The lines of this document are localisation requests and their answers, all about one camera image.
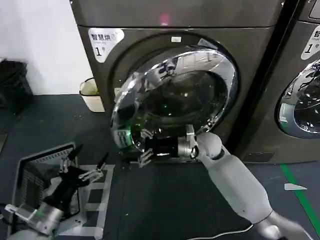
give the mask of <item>green light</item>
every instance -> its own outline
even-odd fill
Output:
[[[36,211],[35,215],[37,215],[39,218],[44,218],[45,217],[45,214],[41,211]]]

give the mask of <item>black bag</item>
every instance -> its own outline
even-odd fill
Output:
[[[33,93],[26,74],[26,63],[7,60],[0,62],[0,108],[19,114],[31,101]]]

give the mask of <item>glass door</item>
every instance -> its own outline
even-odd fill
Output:
[[[216,125],[234,102],[238,71],[226,54],[204,46],[166,50],[135,70],[116,96],[111,130],[121,149],[144,151],[148,135],[192,124]]]
[[[320,60],[310,63],[284,91],[277,110],[281,129],[297,138],[320,138]]]

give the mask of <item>washing machine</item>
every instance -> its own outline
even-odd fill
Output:
[[[117,118],[111,128],[122,149],[139,148],[141,130],[160,134],[187,124],[196,133],[213,130],[225,143],[284,4],[70,3],[105,111]]]
[[[320,1],[300,1],[233,153],[244,162],[320,160]]]

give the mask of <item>green line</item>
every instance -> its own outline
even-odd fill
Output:
[[[291,173],[289,167],[285,164],[280,164],[280,168],[288,180],[289,183],[291,184],[297,184],[297,181],[294,177],[294,175]],[[308,202],[306,195],[303,192],[304,190],[295,190],[294,194],[298,198],[301,206],[303,207],[306,215],[308,216],[310,222],[312,223],[314,230],[320,236],[320,221],[317,218],[317,215],[315,211],[312,209],[311,204]]]

